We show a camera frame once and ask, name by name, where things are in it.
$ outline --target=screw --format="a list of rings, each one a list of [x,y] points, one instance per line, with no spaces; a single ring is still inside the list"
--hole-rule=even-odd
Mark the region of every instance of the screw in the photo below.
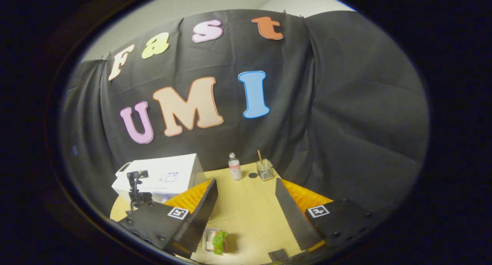
[[[340,237],[340,235],[341,235],[340,232],[333,232],[332,235],[330,235],[330,237],[333,239],[336,239],[336,238]]]

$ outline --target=pink letter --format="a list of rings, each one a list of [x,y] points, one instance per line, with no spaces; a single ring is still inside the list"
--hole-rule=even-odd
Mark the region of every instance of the pink letter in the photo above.
[[[200,43],[217,39],[223,32],[220,27],[217,27],[220,24],[218,20],[199,23],[193,28],[193,32],[196,34],[191,37],[191,40]]]
[[[147,104],[147,102],[139,102],[138,104],[135,104],[135,110],[138,112],[138,114],[140,114],[140,119],[142,120],[142,124],[144,125],[144,134],[142,135],[138,133],[135,129],[135,125],[133,124],[133,120],[131,118],[131,108],[126,107],[120,111],[120,116],[125,122],[128,134],[138,144],[148,144],[153,139],[152,126],[147,114],[148,106],[149,105]]]

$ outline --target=cardboard box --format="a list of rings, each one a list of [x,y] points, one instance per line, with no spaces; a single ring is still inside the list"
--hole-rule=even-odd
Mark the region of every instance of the cardboard box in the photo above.
[[[130,203],[130,183],[126,173],[147,170],[148,178],[137,186],[140,192],[152,193],[152,200],[162,202],[206,181],[205,174],[196,153],[183,156],[134,160],[116,172],[112,188]]]

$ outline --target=table surface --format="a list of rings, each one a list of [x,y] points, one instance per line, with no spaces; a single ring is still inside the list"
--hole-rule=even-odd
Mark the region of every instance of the table surface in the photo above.
[[[219,256],[202,250],[202,242],[191,255],[192,260],[211,265],[260,265],[270,263],[269,252],[284,249],[288,256],[301,253],[275,196],[276,179],[250,178],[256,163],[241,166],[243,178],[232,179],[229,168],[205,172],[207,179],[217,179],[218,199],[207,228],[228,232],[227,253]],[[118,197],[110,218],[126,217],[130,204]]]

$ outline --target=black curtain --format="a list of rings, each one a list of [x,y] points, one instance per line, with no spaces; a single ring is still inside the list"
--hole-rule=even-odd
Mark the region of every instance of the black curtain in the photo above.
[[[264,16],[280,23],[283,39],[260,35],[251,20]],[[193,27],[210,20],[221,21],[221,37],[193,42]],[[169,48],[143,59],[146,42],[161,32],[169,32]],[[108,81],[115,55],[132,44],[120,74]],[[257,70],[266,73],[270,112],[246,119],[238,75]],[[224,122],[199,128],[195,115],[192,130],[165,136],[153,93],[172,87],[186,100],[202,77],[216,80],[214,100]],[[419,76],[390,37],[356,12],[305,19],[260,10],[190,16],[147,30],[106,61],[83,62],[72,81],[78,88],[68,86],[63,104],[62,125],[73,129],[61,129],[65,160],[74,181],[108,214],[114,173],[132,160],[197,153],[203,169],[213,170],[227,167],[230,152],[242,164],[255,162],[260,149],[282,178],[378,211],[411,188],[425,155],[428,111]],[[142,101],[153,128],[148,144],[134,142],[120,116]],[[132,119],[143,133],[135,110]]]

